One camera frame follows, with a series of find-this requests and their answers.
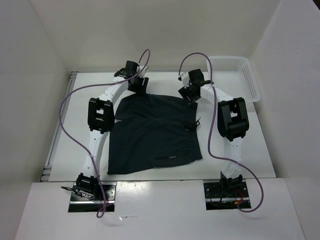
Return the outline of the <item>dark navy shorts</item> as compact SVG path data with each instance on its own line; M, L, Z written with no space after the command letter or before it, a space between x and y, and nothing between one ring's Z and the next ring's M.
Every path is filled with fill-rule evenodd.
M201 160L198 104L156 94L124 97L109 134L108 175L172 168Z

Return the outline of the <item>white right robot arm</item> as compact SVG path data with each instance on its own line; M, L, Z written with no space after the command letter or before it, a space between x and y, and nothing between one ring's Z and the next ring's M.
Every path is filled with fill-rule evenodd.
M194 103L203 98L214 105L213 116L217 118L217 130L224 143L222 158L227 159L220 172L219 191L230 197L238 192L243 182L242 144L250 126L246 101L228 95L205 80L200 69L181 73L178 80L183 84L178 92L184 99Z

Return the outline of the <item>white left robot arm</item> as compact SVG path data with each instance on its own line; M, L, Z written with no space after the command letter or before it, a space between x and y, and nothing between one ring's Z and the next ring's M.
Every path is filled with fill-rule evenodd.
M103 197L98 177L104 144L115 125L114 104L127 90L146 92L149 81L145 77L147 70L146 65L128 60L125 67L114 74L111 85L99 97L92 97L88 102L89 145L84 165L76 179L76 189L89 200Z

